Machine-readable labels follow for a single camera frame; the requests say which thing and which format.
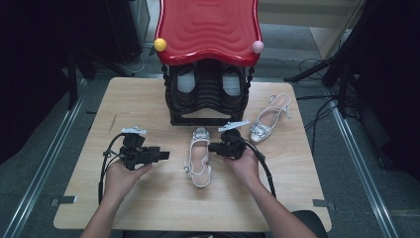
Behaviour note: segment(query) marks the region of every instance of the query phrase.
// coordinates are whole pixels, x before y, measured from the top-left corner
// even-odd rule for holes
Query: person's right hand
[[[259,175],[259,161],[254,152],[248,148],[237,160],[223,157],[223,162],[232,168],[238,179],[246,186],[252,186],[256,182],[261,183]]]

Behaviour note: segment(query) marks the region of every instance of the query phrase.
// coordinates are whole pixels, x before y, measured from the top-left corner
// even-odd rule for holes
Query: black wire
[[[338,95],[314,95],[314,96],[302,96],[302,97],[296,97],[296,100],[310,100],[310,99],[318,99],[318,98],[338,98]]]
[[[349,85],[347,87],[346,94],[348,95],[346,97],[345,106],[344,106],[344,112],[346,114],[346,117],[357,118],[358,117],[357,113],[355,115],[351,115],[346,111],[346,108],[354,108],[354,109],[357,108],[357,105],[356,105],[355,101],[357,100],[358,94],[357,94],[356,90],[351,85]]]
[[[299,66],[298,66],[298,68],[299,68],[299,71],[300,71],[300,72],[303,72],[303,70],[302,70],[302,64],[303,64],[304,62],[306,62],[306,61],[309,61],[309,60],[315,60],[315,62],[314,62],[314,64],[312,65],[312,67],[316,66],[318,63],[325,62],[325,60],[321,60],[321,59],[313,59],[313,58],[311,58],[311,59],[304,59],[304,60],[302,60],[302,61],[299,63]],[[324,77],[324,75],[322,75],[321,73],[319,73],[319,71],[317,71],[316,73],[317,73],[320,77],[312,77],[312,76],[308,76],[308,78],[311,78],[311,79],[316,79],[316,80],[321,80],[321,79]]]
[[[108,160],[108,158],[110,158],[110,154],[112,153],[111,148],[114,145],[115,141],[120,138],[121,136],[125,136],[125,133],[120,133],[118,134],[116,137],[114,137],[114,139],[112,139],[111,143],[108,146],[108,149],[104,152],[104,161],[102,163],[102,169],[101,169],[101,178],[99,180],[99,184],[98,184],[98,200],[99,203],[101,203],[102,200],[102,196],[103,196],[103,190],[104,190],[104,178],[105,178],[105,173],[106,173],[106,169],[108,169],[108,166],[106,166],[106,161]]]
[[[269,185],[269,189],[271,190],[271,194],[272,194],[272,196],[276,197],[274,183],[272,182],[271,172],[269,171],[268,166],[265,163],[265,157],[259,151],[259,149],[257,149],[257,146],[254,145],[252,142],[250,142],[248,140],[245,140],[242,137],[235,137],[235,136],[229,136],[229,137],[230,138],[234,138],[236,140],[239,140],[239,141],[243,142],[244,144],[246,144],[248,146],[248,148],[250,148],[254,152],[254,154],[256,155],[257,159],[262,164],[262,168],[265,171],[266,179],[268,180],[268,185]]]
[[[312,153],[312,155],[314,154],[314,152],[315,152],[315,131],[316,131],[316,123],[318,122],[318,120],[319,120],[319,113],[321,112],[321,110],[328,104],[328,103],[330,103],[332,100],[335,100],[336,98],[331,98],[331,99],[329,99],[328,101],[326,101],[322,106],[321,106],[321,108],[319,108],[319,110],[318,110],[318,112],[316,113],[316,116],[315,116],[315,120],[314,120],[314,122],[313,122],[313,131],[312,131],[312,146],[311,146],[311,153]]]
[[[319,121],[321,119],[324,119],[325,117],[327,117],[328,115],[330,115],[330,113],[333,111],[334,108],[336,108],[337,106],[333,106],[328,108],[327,110],[323,111],[318,118],[312,120],[311,122],[309,122],[308,124],[305,125],[305,131],[309,130],[315,121]]]
[[[112,159],[111,159],[111,161],[109,161],[109,162],[108,162],[108,165],[106,165],[106,168],[105,168],[105,174],[108,172],[108,168],[109,168],[109,166],[111,165],[111,163],[112,163],[113,161],[115,161],[115,159],[117,159],[119,156],[121,156],[121,153],[120,153],[120,154],[118,154],[118,155],[116,155],[114,158],[112,158]]]

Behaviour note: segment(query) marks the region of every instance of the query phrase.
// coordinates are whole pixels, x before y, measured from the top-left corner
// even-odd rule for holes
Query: yellow ball
[[[166,41],[162,38],[157,38],[155,40],[154,46],[157,52],[163,52],[164,50],[166,50]]]

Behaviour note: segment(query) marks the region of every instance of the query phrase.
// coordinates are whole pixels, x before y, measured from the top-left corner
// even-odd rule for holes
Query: wooden table
[[[155,164],[135,185],[121,205],[114,229],[182,231],[267,231],[253,198],[216,154],[210,155],[211,182],[196,188],[183,167],[196,127],[171,126],[164,101],[162,79],[113,78],[86,139],[65,195],[77,195],[73,204],[61,204],[54,226],[83,229],[98,206],[97,186],[102,153],[122,128],[147,129],[144,146],[161,146],[170,151],[168,161]],[[327,231],[331,220],[327,208],[316,207],[313,199],[324,199],[315,165],[303,129],[293,88],[287,83],[253,82],[244,120],[253,122],[268,106],[271,95],[292,97],[292,118],[281,115],[273,134],[258,144],[272,173],[277,199],[289,210],[313,210]],[[197,114],[213,113],[204,109]],[[240,128],[250,137],[252,123]],[[208,127],[211,141],[220,142],[217,127]],[[122,139],[113,150],[118,151]],[[263,168],[261,179],[266,187]]]

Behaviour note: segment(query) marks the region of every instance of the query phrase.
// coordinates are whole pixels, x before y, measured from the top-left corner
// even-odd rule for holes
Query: silver high heel
[[[281,93],[277,96],[273,95],[270,98],[269,107],[265,108],[262,113],[260,113],[257,121],[251,126],[251,140],[253,142],[260,142],[271,135],[282,111],[290,118],[290,101],[290,96],[285,93]]]

